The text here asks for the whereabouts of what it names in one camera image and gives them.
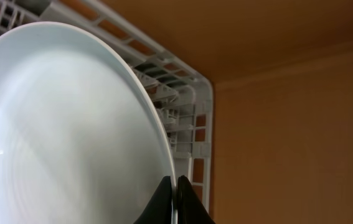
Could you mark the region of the light blue plate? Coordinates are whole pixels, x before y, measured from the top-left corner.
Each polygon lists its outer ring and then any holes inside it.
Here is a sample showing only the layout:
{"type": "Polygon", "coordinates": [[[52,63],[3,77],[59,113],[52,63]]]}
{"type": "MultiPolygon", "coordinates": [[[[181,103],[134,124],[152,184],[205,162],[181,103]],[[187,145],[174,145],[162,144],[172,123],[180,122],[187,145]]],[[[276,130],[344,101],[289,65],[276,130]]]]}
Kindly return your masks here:
{"type": "Polygon", "coordinates": [[[133,223],[174,163],[128,64],[75,26],[0,36],[0,223],[133,223]]]}

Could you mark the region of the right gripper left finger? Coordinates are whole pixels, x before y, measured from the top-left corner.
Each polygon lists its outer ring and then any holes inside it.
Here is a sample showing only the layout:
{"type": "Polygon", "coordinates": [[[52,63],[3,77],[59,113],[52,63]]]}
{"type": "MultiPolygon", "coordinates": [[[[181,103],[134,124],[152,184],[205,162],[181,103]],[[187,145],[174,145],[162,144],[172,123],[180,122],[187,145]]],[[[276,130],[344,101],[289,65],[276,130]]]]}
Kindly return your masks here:
{"type": "Polygon", "coordinates": [[[165,176],[134,224],[170,224],[172,221],[171,177],[165,176]]]}

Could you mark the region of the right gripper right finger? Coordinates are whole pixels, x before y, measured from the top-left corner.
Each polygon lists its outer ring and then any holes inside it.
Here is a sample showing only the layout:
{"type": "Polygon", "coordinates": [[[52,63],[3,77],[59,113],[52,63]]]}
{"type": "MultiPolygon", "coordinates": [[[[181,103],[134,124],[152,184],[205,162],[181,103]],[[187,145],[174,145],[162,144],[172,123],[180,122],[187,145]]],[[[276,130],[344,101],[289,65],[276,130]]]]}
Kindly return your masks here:
{"type": "Polygon", "coordinates": [[[177,223],[215,224],[184,175],[177,181],[177,223]]]}

